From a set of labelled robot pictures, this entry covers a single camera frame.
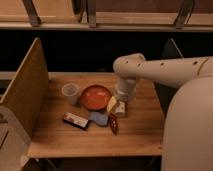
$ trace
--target small white cup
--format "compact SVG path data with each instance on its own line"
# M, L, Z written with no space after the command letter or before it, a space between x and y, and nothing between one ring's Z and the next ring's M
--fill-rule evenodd
M78 102L79 86L75 83L65 84L61 89L69 104L76 105Z

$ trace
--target dark background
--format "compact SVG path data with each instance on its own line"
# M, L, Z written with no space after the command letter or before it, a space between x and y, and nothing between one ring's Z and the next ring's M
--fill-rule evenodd
M112 71L122 55L160 59L173 38L185 57L213 56L212 33L0 30L0 71L16 71L33 39L42 41L49 71Z

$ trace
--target wooden partition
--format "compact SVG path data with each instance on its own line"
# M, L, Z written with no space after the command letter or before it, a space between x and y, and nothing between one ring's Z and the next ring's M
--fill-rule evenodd
M35 39L0 101L0 113L29 144L49 85L40 39Z

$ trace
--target wooden tabletop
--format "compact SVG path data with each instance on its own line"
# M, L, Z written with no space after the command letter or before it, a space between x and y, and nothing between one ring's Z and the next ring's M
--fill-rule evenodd
M61 93L69 82L77 83L81 92L99 84L113 92L117 77L104 75L70 75L51 79L35 133L29 147L31 158L110 157L161 155L164 115L152 82L141 79L136 95L128 104L127 116L118 118L119 131L109 126L89 123L81 130L62 121L64 112L88 118L90 111L81 105L71 106Z

